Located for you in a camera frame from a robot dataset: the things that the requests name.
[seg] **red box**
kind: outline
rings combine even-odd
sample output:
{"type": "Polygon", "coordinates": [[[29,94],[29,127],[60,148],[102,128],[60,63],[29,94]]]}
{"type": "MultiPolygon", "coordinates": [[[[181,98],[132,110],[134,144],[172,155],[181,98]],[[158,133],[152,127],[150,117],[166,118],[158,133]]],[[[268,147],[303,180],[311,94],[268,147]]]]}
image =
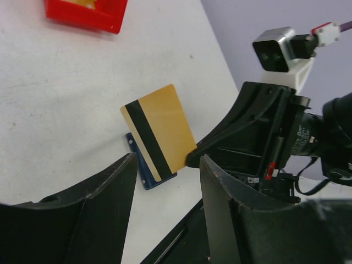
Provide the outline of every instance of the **red box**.
{"type": "Polygon", "coordinates": [[[44,0],[46,16],[64,23],[120,32],[127,0],[96,0],[95,9],[63,0],[44,0]]]}

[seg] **black cable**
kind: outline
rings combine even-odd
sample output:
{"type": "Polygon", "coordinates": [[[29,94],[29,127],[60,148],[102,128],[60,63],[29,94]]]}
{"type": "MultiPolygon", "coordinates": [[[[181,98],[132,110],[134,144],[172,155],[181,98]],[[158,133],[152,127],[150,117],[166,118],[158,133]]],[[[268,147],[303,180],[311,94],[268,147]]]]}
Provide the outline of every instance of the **black cable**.
{"type": "Polygon", "coordinates": [[[298,181],[299,181],[299,178],[302,174],[302,172],[309,168],[310,166],[312,166],[316,161],[318,160],[317,157],[313,157],[311,159],[311,161],[308,163],[308,165],[306,167],[304,167],[298,174],[297,174],[297,181],[295,181],[295,189],[298,193],[300,194],[303,194],[303,195],[307,195],[307,196],[310,196],[310,195],[313,195],[313,194],[316,194],[317,192],[319,192],[321,189],[323,189],[329,182],[330,180],[329,179],[325,179],[323,181],[321,181],[317,186],[315,186],[313,189],[311,189],[310,191],[307,191],[307,192],[302,192],[301,189],[299,188],[299,184],[298,184],[298,181]]]}

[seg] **table surface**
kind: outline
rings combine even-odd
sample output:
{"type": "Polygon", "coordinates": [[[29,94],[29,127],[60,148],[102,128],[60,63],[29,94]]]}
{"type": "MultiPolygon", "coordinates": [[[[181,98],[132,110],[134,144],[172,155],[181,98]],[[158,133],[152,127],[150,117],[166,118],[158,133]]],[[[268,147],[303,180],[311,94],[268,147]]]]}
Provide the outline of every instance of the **table surface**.
{"type": "MultiPolygon", "coordinates": [[[[174,84],[195,139],[237,97],[199,0],[130,0],[119,35],[59,25],[43,1],[0,0],[0,201],[38,201],[129,151],[120,107],[174,84]]],[[[137,181],[123,263],[140,263],[201,199],[199,171],[137,181]]]]}

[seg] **wire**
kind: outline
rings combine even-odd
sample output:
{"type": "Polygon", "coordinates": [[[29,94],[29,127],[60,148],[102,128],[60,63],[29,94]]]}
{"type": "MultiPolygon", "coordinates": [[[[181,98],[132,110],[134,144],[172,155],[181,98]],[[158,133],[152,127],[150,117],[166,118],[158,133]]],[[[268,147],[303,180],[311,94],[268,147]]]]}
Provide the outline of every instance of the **wire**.
{"type": "Polygon", "coordinates": [[[318,160],[317,157],[313,157],[311,159],[311,161],[308,163],[308,165],[306,167],[304,167],[298,174],[297,174],[297,181],[295,181],[295,189],[298,193],[300,194],[303,194],[303,195],[307,195],[307,196],[310,196],[310,195],[313,195],[313,194],[316,194],[317,192],[319,192],[321,189],[323,189],[329,182],[330,180],[329,179],[325,179],[323,181],[321,181],[317,186],[315,186],[313,189],[311,189],[310,191],[307,191],[307,192],[302,192],[301,189],[299,188],[299,184],[298,184],[298,181],[299,181],[299,178],[302,174],[302,172],[309,168],[310,166],[312,166],[316,161],[318,160]]]}
{"type": "Polygon", "coordinates": [[[349,29],[352,29],[352,21],[340,25],[340,32],[344,32],[349,29]]]}

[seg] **black magnetic stripe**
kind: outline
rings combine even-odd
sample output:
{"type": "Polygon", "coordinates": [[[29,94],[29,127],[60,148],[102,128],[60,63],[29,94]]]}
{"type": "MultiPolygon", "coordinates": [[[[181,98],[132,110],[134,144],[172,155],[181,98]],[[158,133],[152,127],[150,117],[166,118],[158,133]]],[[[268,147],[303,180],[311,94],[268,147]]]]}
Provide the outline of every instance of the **black magnetic stripe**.
{"type": "Polygon", "coordinates": [[[140,135],[144,146],[146,147],[160,178],[167,179],[172,176],[169,165],[161,151],[158,141],[156,140],[148,120],[143,112],[139,101],[134,101],[126,105],[126,110],[140,135]]]}

